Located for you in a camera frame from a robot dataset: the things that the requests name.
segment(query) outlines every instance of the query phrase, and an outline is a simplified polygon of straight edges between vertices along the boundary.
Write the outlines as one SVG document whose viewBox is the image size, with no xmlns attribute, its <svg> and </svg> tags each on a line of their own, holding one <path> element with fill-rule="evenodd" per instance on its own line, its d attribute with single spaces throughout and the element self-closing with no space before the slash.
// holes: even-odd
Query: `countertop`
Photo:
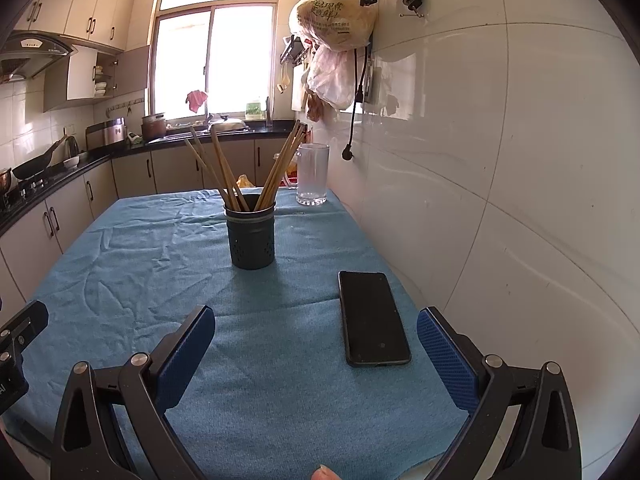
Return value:
<svg viewBox="0 0 640 480">
<path fill-rule="evenodd" d="M 266 126 L 264 121 L 251 121 L 248 123 L 248 129 L 239 132 L 228 132 L 219 134 L 218 138 L 221 142 L 226 140 L 252 140 L 265 139 L 269 137 L 282 138 L 287 137 L 292 130 L 294 121 L 275 120 L 273 126 Z M 211 142 L 211 137 L 207 131 L 197 133 L 200 142 L 203 144 Z M 175 134 L 162 139 L 156 139 L 146 144 L 137 144 L 130 148 L 99 148 L 81 154 L 80 163 L 72 170 L 66 170 L 60 162 L 54 166 L 48 167 L 44 173 L 47 182 L 45 185 L 34 192 L 31 196 L 24 199 L 14 200 L 11 207 L 6 211 L 0 212 L 0 236 L 4 235 L 20 218 L 26 215 L 31 209 L 36 207 L 40 202 L 57 190 L 66 186 L 73 179 L 82 176 L 87 171 L 99 166 L 100 164 L 119 158 L 121 156 L 133 155 L 135 153 L 152 152 L 155 150 L 163 150 L 167 148 L 175 148 L 184 145 L 184 139 L 191 139 L 191 134 Z M 17 189 L 8 193 L 14 197 L 19 196 Z"/>
</svg>

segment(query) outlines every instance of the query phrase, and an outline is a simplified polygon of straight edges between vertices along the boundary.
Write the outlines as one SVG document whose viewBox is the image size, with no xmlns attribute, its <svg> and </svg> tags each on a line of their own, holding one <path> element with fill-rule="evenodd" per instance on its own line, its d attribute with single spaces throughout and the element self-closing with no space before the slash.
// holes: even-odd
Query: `black smartphone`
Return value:
<svg viewBox="0 0 640 480">
<path fill-rule="evenodd" d="M 338 273 L 342 333 L 351 366 L 404 365 L 411 361 L 402 320 L 382 272 Z"/>
</svg>

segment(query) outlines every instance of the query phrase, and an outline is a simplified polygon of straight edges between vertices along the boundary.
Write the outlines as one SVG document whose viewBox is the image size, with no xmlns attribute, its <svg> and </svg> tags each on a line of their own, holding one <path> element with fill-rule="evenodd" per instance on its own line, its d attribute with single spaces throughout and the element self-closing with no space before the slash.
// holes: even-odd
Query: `screw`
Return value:
<svg viewBox="0 0 640 480">
<path fill-rule="evenodd" d="M 484 360 L 491 368 L 500 368 L 502 366 L 502 359 L 497 355 L 490 354 Z"/>
<path fill-rule="evenodd" d="M 76 365 L 74 366 L 74 373 L 78 375 L 84 374 L 88 367 L 89 366 L 87 365 L 87 363 L 85 363 L 84 361 L 80 361 L 79 363 L 76 363 Z"/>
<path fill-rule="evenodd" d="M 560 365 L 553 361 L 549 361 L 546 364 L 546 370 L 553 375 L 558 375 L 560 373 Z"/>
<path fill-rule="evenodd" d="M 131 358 L 131 364 L 134 366 L 142 366 L 149 360 L 149 356 L 146 354 L 135 354 Z"/>
</svg>

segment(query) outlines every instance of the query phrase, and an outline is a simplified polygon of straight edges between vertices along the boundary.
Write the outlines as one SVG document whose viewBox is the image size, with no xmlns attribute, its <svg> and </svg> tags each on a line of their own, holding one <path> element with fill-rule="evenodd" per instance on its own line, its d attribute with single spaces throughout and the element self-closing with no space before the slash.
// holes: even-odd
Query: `blue gripper pad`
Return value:
<svg viewBox="0 0 640 480">
<path fill-rule="evenodd" d="M 213 310 L 204 308 L 158 374 L 156 410 L 164 413 L 180 402 L 216 331 Z"/>
<path fill-rule="evenodd" d="M 451 338 L 427 310 L 418 314 L 418 339 L 460 410 L 473 413 L 479 403 L 478 380 Z"/>
</svg>

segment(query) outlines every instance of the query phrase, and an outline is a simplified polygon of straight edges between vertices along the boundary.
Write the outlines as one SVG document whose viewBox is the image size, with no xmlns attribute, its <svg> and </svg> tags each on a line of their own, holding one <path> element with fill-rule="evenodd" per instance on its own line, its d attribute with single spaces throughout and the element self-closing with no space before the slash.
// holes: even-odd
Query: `window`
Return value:
<svg viewBox="0 0 640 480">
<path fill-rule="evenodd" d="M 152 111 L 168 120 L 242 114 L 271 93 L 277 0 L 161 0 L 154 35 Z M 209 98 L 198 112 L 187 94 Z"/>
</svg>

